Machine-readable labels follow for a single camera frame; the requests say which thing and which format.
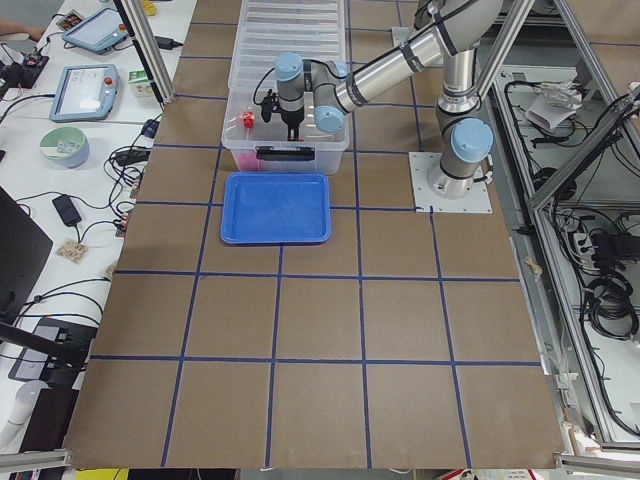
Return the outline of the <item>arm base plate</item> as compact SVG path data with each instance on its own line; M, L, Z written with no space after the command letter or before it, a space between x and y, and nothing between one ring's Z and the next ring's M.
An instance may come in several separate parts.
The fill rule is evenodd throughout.
M458 180L441 169L441 154L410 152L409 164L415 210L420 213L481 214L492 213L488 186L480 166L474 176Z
M416 30L413 27L392 27L391 37L394 48L404 49L408 44Z

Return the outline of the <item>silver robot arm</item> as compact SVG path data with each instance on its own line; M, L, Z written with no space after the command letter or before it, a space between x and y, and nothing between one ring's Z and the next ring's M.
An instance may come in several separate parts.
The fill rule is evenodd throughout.
M348 114L375 102L430 107L434 126L422 138L439 139L443 152L426 183L441 198L461 199L493 145L490 127L478 117L476 69L480 41L502 10L500 1L420 1L412 27L396 44L354 67L281 53L271 70L274 88L255 103L264 122L278 115L293 141L300 136L305 94L312 97L316 127L328 134L339 132Z

